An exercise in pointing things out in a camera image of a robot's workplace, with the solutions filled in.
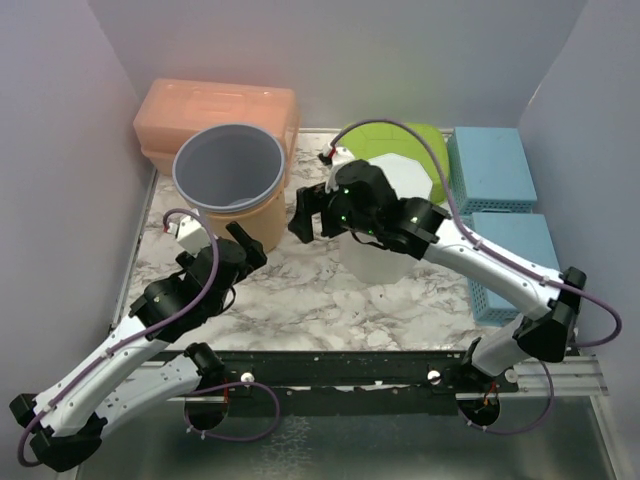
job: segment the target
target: marble tabletop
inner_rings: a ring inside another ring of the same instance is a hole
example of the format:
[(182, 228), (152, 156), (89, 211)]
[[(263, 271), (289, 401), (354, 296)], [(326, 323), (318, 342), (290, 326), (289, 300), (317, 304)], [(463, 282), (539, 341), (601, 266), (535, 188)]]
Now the marble tabletop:
[[(327, 169), (317, 152), (333, 134), (302, 133), (287, 214), (295, 191), (323, 181)], [(180, 246), (162, 231), (163, 213), (186, 207), (168, 177), (158, 180), (133, 269), (126, 308), (151, 281), (178, 270)], [(314, 225), (316, 233), (319, 225)], [(224, 315), (172, 345), (208, 342), (218, 350), (451, 350), (495, 329), (474, 323), (464, 277), (420, 262), (395, 285), (367, 285), (340, 263), (337, 239), (304, 245), (288, 231), (269, 252), (265, 267), (237, 287), (237, 300)]]

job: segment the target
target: blue plastic basket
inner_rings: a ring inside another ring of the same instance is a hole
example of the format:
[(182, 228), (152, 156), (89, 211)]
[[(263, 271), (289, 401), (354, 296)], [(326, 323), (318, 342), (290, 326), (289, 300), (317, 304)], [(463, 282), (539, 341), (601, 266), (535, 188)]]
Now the blue plastic basket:
[[(560, 269), (544, 215), (474, 213), (469, 227), (533, 263)], [(469, 280), (469, 291), (473, 318), (480, 325), (502, 326), (518, 315), (513, 305), (478, 282)]]
[(456, 127), (447, 150), (461, 215), (531, 212), (537, 196), (517, 129)]

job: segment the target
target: green lid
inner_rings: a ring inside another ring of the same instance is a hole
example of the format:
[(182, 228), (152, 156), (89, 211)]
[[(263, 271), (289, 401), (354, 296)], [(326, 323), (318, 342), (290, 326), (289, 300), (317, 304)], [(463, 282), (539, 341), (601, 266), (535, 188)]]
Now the green lid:
[[(447, 146), (440, 130), (434, 126), (421, 123), (407, 123), (406, 125), (414, 129), (431, 145), (431, 148), (433, 148), (433, 151), (440, 161), (440, 165), (442, 165), (442, 170), (444, 170), (448, 182), (449, 155), (447, 154)], [(438, 177), (438, 172), (433, 165), (429, 153), (427, 153), (415, 138), (401, 128), (386, 123), (370, 123), (347, 133), (342, 137), (340, 143), (351, 150), (351, 153), (353, 153), (356, 158), (363, 160), (379, 157), (386, 153), (396, 153), (403, 157), (417, 160), (433, 181), (431, 201), (434, 203), (442, 203), (446, 200), (442, 182), (440, 181), (440, 177)]]

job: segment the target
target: gray wall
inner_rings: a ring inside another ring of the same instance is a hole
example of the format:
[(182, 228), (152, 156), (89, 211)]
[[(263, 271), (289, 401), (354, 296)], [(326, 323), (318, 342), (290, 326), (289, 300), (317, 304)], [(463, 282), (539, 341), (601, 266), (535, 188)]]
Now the gray wall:
[(515, 126), (585, 0), (89, 0), (139, 95), (156, 77), (288, 86), (304, 126)]
[(104, 338), (150, 180), (139, 100), (84, 0), (0, 5), (0, 479), (52, 478), (15, 460), (7, 408)]
[[(640, 473), (640, 2), (591, 0), (525, 111), (520, 132), (564, 266), (618, 307), (622, 336), (597, 349), (618, 425)], [(583, 339), (611, 330), (585, 305)]]

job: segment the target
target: pink storage box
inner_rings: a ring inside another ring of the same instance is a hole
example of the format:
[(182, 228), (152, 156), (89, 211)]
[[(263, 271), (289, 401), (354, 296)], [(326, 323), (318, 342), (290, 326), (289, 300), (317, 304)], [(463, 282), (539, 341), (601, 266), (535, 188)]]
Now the pink storage box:
[(201, 130), (250, 123), (278, 139), (287, 157), (285, 185), (295, 158), (300, 115), (293, 90), (160, 78), (153, 82), (133, 122), (142, 153), (171, 176), (182, 145)]

